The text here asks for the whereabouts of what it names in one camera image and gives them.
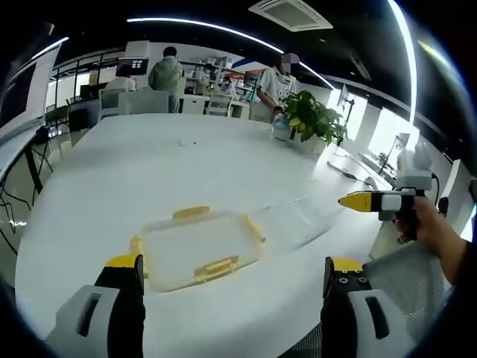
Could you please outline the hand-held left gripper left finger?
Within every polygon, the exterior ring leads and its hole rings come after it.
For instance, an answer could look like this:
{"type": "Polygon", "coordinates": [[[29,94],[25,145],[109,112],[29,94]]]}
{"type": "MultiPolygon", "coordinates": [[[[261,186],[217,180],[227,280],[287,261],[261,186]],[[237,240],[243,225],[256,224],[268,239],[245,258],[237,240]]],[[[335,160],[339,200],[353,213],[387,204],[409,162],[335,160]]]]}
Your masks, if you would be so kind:
{"type": "Polygon", "coordinates": [[[143,295],[143,256],[114,257],[59,308],[46,343],[58,357],[142,357],[143,295]]]}

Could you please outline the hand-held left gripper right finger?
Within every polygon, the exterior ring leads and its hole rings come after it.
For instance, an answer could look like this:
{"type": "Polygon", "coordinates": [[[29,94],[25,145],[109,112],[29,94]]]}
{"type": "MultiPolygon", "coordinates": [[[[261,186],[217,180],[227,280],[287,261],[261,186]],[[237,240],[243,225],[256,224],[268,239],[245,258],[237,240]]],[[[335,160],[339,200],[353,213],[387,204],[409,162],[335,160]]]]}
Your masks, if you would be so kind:
{"type": "Polygon", "coordinates": [[[405,357],[415,347],[399,307],[346,257],[325,260],[320,322],[322,357],[405,357]]]}

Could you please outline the person's right hand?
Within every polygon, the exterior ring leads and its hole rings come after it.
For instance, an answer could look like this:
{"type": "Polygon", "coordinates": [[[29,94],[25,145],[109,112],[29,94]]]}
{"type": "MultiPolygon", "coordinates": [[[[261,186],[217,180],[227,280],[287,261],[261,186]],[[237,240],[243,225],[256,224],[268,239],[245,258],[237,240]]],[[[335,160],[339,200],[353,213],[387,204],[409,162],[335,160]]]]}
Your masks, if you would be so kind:
{"type": "Polygon", "coordinates": [[[409,214],[396,214],[393,223],[406,237],[412,236],[433,254],[440,254],[447,222],[427,197],[415,196],[409,214]]]}

